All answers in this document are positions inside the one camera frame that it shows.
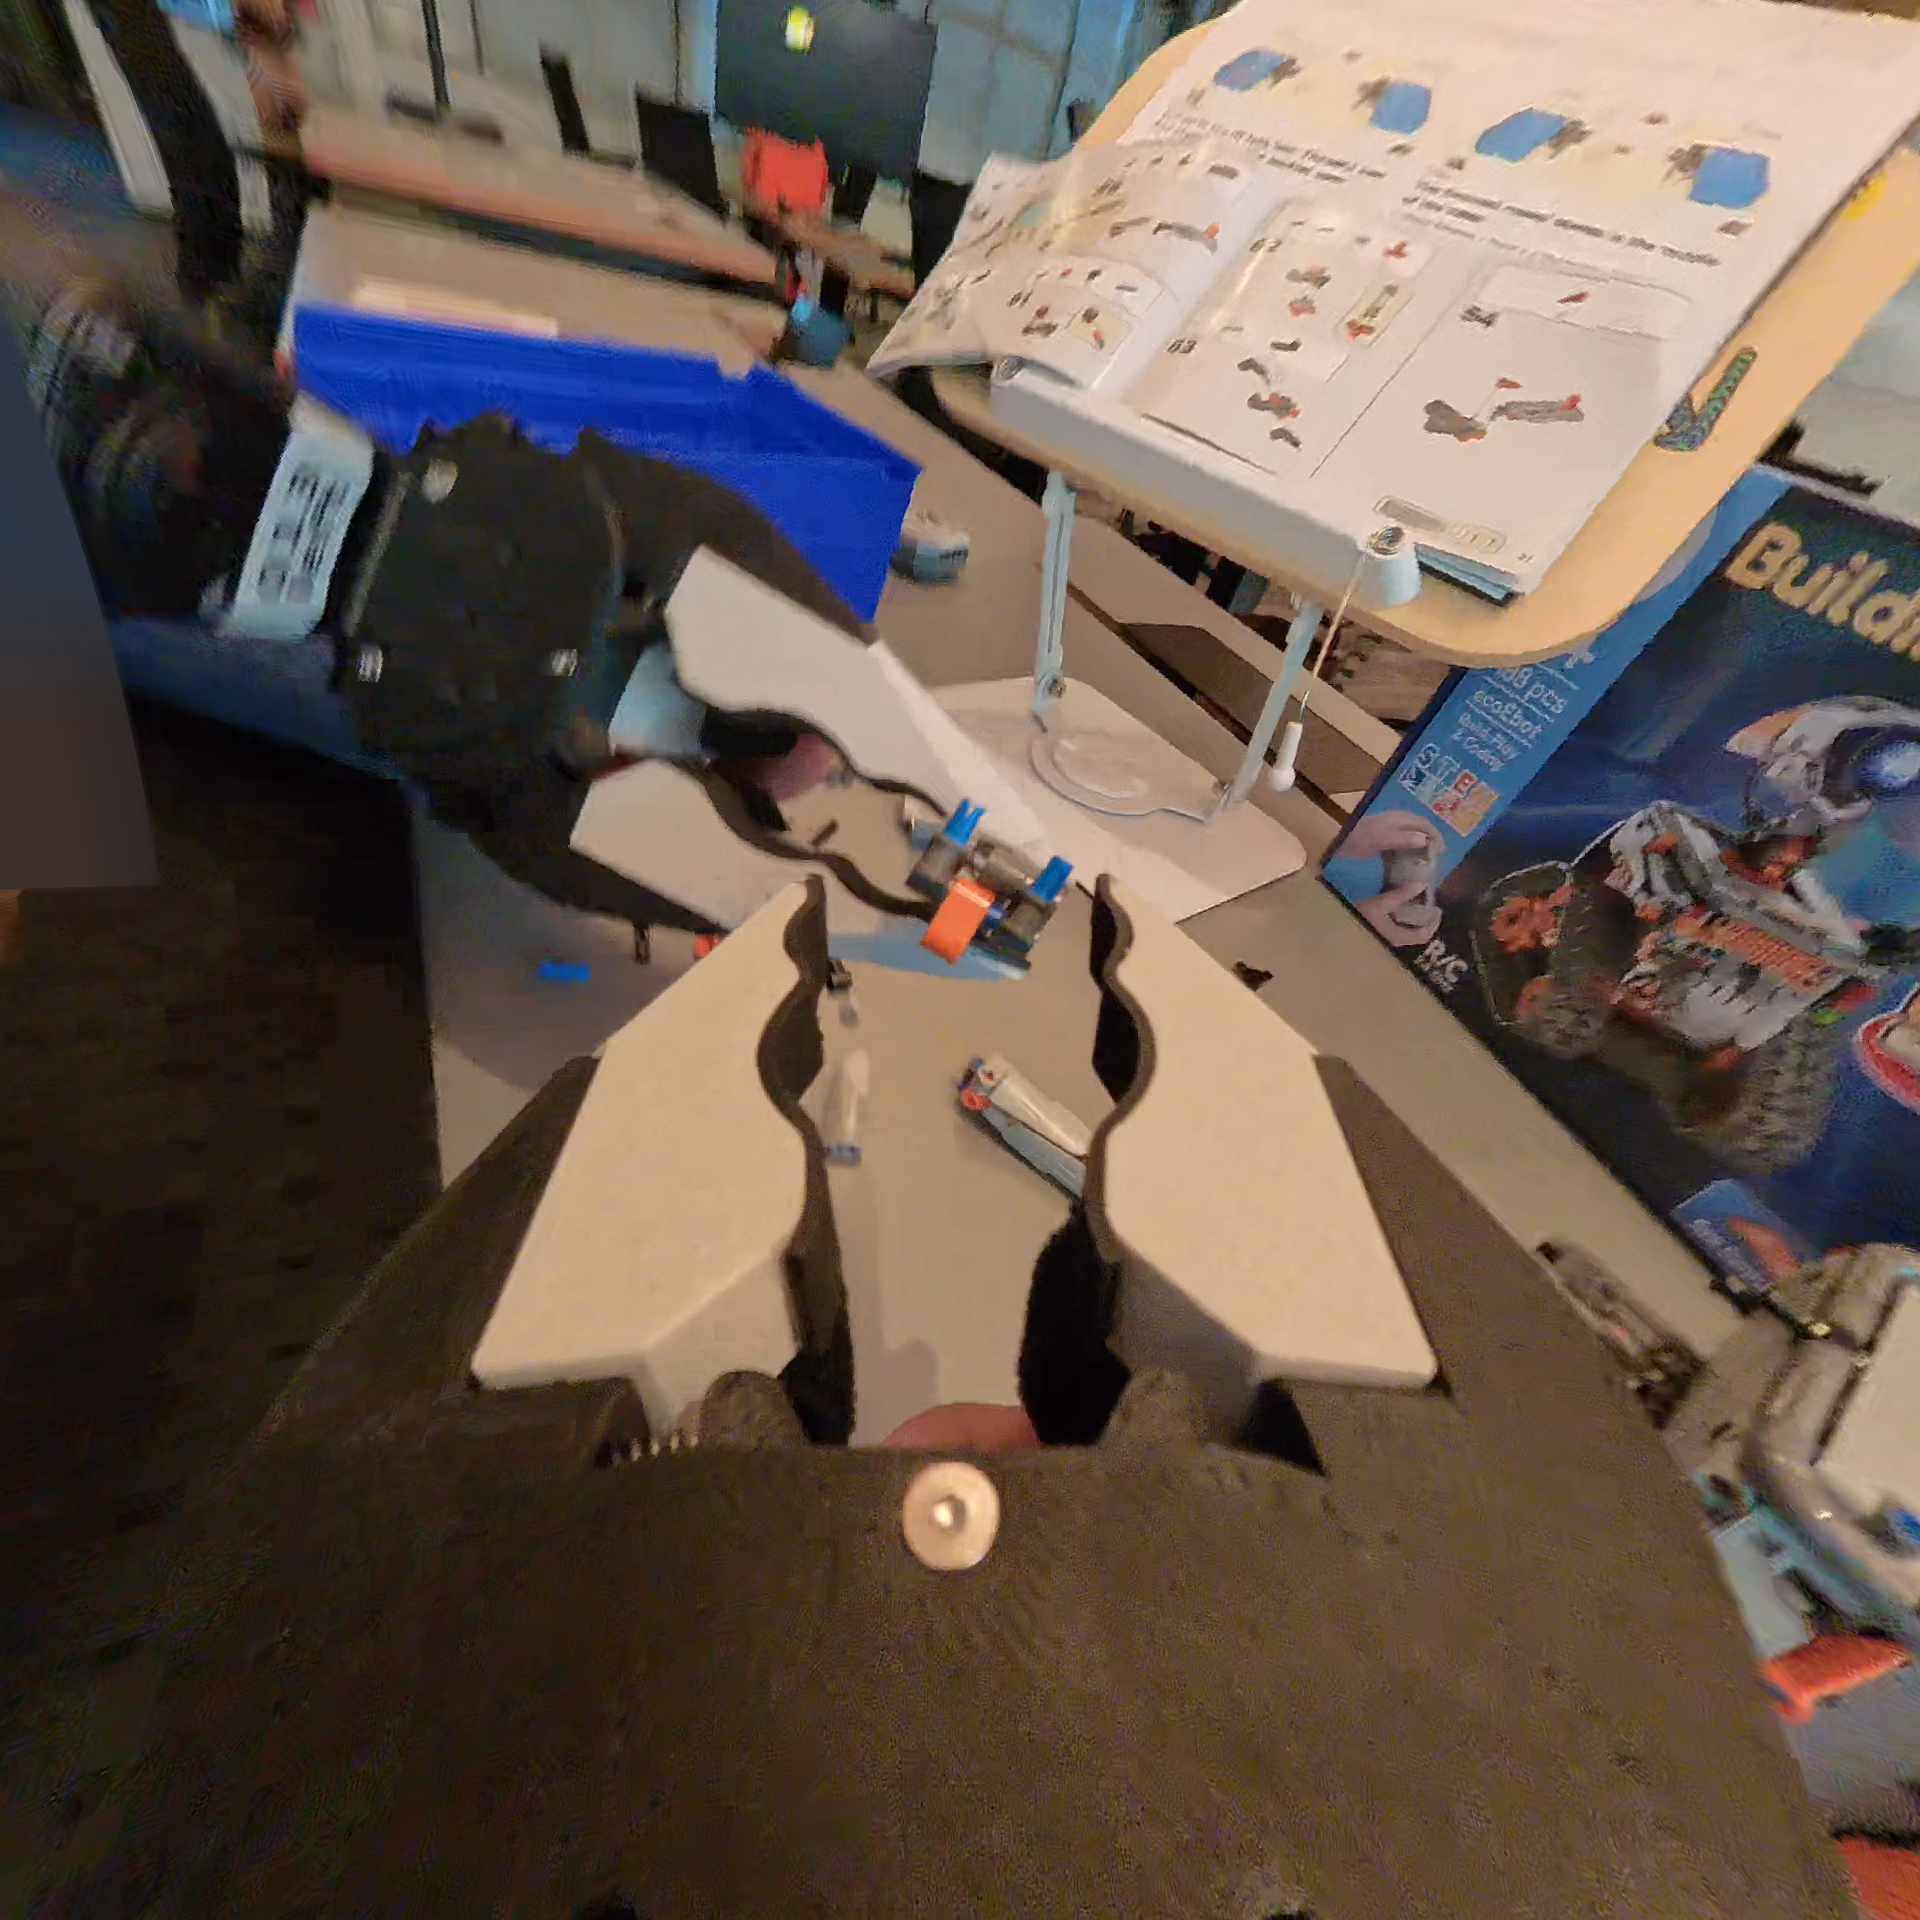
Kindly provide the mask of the blue plastic bin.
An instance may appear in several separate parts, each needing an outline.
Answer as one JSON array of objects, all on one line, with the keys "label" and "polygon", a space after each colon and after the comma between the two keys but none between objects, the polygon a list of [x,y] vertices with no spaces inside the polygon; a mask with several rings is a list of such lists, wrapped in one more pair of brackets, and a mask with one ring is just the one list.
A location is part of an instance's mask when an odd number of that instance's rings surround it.
[{"label": "blue plastic bin", "polygon": [[767,515],[859,620],[875,620],[919,465],[767,365],[304,302],[285,329],[300,390],[387,450],[511,419],[551,450],[580,431],[709,474]]}]

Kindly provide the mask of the white book stand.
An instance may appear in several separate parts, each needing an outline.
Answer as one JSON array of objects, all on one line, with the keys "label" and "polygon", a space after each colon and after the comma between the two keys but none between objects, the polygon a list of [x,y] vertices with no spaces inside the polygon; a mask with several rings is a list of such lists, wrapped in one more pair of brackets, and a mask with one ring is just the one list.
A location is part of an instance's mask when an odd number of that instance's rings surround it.
[{"label": "white book stand", "polygon": [[1046,465],[1052,528],[1036,667],[1041,716],[1064,686],[1067,545],[1079,494],[1197,542],[1278,589],[1292,628],[1274,644],[1269,695],[1239,757],[1238,778],[1253,780],[1276,746],[1282,709],[1306,703],[1312,644],[1345,620],[1420,659],[1507,668],[1577,648],[1679,576],[1681,560],[1705,545],[1723,496],[1764,465],[1792,412],[1912,272],[1915,122],[1875,170],[1850,178],[1850,194],[1803,255],[1728,331],[1698,378],[1663,405],[1655,435],[1635,446],[1543,585],[1505,600],[1436,571],[1422,571],[1416,589],[1407,589],[1412,535],[1382,558],[1352,535],[1320,533],[1301,511],[1238,505],[1225,484],[1179,480],[1172,454],[1118,450],[1114,437],[1101,439],[1095,425],[1075,425],[1061,408],[1004,397],[1013,376],[942,365],[927,370],[927,380],[958,437]]}]

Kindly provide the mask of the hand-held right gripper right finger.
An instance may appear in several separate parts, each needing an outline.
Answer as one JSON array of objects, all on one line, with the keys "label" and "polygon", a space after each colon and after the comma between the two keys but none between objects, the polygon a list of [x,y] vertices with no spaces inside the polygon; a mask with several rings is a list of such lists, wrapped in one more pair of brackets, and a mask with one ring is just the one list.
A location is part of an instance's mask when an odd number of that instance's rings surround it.
[{"label": "hand-held right gripper right finger", "polygon": [[1107,1345],[1238,1432],[1269,1384],[1422,1392],[1436,1355],[1326,1079],[1329,1059],[1114,876],[1091,899],[1111,1098],[1079,1210]]}]

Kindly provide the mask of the grey connector with blue pin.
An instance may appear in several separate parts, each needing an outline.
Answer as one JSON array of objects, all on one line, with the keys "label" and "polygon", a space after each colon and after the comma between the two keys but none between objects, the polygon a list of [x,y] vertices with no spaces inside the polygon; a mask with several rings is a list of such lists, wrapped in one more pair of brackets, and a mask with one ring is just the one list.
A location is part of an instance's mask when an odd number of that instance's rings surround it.
[{"label": "grey connector with blue pin", "polygon": [[1027,881],[1021,881],[1018,893],[1009,893],[1009,903],[999,918],[999,944],[1021,960],[1031,957],[1041,929],[1052,925],[1052,913],[1067,891],[1072,860],[1053,856],[1048,858]]}]

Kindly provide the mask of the black computer monitor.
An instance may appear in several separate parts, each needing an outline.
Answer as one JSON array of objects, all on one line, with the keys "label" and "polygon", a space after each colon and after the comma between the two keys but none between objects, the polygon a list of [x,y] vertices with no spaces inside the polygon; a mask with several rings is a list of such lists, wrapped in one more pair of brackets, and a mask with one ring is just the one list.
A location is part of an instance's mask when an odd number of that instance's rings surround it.
[{"label": "black computer monitor", "polygon": [[912,183],[939,29],[882,2],[719,2],[710,113]]}]

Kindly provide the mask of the white printed task sheet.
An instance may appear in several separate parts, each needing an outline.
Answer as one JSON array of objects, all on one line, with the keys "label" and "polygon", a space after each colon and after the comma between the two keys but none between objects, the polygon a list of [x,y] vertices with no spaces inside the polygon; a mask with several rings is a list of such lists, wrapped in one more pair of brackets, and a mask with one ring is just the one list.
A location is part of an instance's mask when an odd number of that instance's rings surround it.
[{"label": "white printed task sheet", "polygon": [[1238,2],[1129,137],[1747,312],[1915,122],[1915,21],[1803,2]]}]

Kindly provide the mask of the wooden background desk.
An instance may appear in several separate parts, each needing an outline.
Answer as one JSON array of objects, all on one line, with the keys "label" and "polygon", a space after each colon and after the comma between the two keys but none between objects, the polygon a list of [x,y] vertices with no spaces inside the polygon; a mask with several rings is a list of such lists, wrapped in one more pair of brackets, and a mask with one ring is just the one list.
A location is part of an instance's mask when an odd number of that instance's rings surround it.
[{"label": "wooden background desk", "polygon": [[778,286],[772,251],[642,170],[396,127],[346,106],[317,106],[304,119],[300,157],[337,189],[580,242],[739,291]]}]

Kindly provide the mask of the orange connector with blue pins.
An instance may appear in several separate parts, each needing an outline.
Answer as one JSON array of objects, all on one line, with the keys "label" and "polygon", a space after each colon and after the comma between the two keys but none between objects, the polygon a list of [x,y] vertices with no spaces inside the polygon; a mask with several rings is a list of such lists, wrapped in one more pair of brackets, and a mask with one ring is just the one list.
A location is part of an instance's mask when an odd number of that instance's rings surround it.
[{"label": "orange connector with blue pins", "polygon": [[1014,842],[985,829],[985,805],[958,798],[947,813],[908,819],[913,865],[908,889],[931,903],[923,948],[957,962],[1031,965],[1036,934],[1018,925],[1041,868]]}]

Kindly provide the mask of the open instruction booklet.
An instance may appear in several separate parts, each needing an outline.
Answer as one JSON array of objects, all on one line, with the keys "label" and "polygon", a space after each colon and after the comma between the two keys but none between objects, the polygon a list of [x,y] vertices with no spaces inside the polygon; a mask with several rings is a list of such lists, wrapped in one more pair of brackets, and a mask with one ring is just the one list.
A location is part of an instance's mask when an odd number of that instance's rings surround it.
[{"label": "open instruction booklet", "polygon": [[1505,600],[1652,439],[1693,345],[1652,273],[1212,137],[989,160],[869,370],[985,370],[1021,435],[1077,431],[1257,528],[1400,526]]}]

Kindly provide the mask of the black office chair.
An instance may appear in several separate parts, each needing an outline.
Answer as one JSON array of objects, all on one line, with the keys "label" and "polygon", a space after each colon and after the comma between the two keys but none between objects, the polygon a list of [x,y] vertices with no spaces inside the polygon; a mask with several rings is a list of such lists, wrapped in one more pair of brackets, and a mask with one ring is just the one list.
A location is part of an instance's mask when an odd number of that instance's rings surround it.
[{"label": "black office chair", "polygon": [[730,203],[719,178],[709,112],[659,102],[647,90],[633,93],[633,112],[642,173],[672,187],[724,222],[730,215]]}]

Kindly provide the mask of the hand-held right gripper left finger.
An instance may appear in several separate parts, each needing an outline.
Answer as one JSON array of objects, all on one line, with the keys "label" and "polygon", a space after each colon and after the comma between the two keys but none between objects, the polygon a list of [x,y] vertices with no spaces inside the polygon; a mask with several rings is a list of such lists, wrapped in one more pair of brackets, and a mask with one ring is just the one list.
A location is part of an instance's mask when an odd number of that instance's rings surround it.
[{"label": "hand-held right gripper left finger", "polygon": [[829,1161],[803,1111],[826,981],[826,889],[806,878],[601,1045],[476,1384],[625,1381],[669,1428],[714,1379],[765,1372],[806,1428],[852,1428]]}]

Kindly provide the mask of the person's left forearm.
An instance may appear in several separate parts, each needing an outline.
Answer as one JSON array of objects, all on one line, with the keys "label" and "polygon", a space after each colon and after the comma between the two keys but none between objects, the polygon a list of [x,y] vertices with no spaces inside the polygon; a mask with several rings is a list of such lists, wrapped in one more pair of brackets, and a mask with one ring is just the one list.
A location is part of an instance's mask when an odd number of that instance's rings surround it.
[{"label": "person's left forearm", "polygon": [[140,703],[373,769],[334,686],[330,635],[255,641],[201,620],[111,618],[108,644]]}]

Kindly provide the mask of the tracked toy robot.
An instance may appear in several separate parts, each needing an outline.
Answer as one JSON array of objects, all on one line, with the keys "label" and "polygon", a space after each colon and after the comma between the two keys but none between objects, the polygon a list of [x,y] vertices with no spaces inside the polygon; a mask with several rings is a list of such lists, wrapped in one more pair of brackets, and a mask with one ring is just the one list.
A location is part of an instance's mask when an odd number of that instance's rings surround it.
[{"label": "tracked toy robot", "polygon": [[1803,1264],[1714,1355],[1588,1251],[1536,1261],[1706,1510],[1856,1910],[1915,1915],[1915,1251]]}]

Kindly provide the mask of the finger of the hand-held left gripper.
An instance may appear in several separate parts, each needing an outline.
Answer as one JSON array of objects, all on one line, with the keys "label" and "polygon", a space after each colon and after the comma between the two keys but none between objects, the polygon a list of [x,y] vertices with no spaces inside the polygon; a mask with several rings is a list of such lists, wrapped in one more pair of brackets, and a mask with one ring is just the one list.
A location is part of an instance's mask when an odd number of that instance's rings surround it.
[{"label": "finger of the hand-held left gripper", "polygon": [[679,686],[704,709],[813,732],[863,780],[977,802],[989,840],[1048,856],[1031,802],[882,641],[843,634],[710,549],[692,551],[662,628]]},{"label": "finger of the hand-held left gripper", "polygon": [[973,981],[1031,974],[1025,957],[994,953],[984,934],[949,957],[923,944],[939,900],[908,881],[916,848],[899,827],[878,829],[878,858],[863,865],[855,853],[765,827],[722,772],[689,759],[647,757],[593,780],[571,853],[724,934],[800,893],[832,962]]}]

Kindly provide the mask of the orange plastic case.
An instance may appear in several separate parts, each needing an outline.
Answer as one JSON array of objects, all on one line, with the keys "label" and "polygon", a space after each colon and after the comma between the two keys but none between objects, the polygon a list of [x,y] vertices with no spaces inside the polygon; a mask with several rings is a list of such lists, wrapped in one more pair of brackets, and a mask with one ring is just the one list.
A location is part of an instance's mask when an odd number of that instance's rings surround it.
[{"label": "orange plastic case", "polygon": [[743,129],[739,183],[759,215],[818,215],[829,206],[829,153],[818,141]]}]

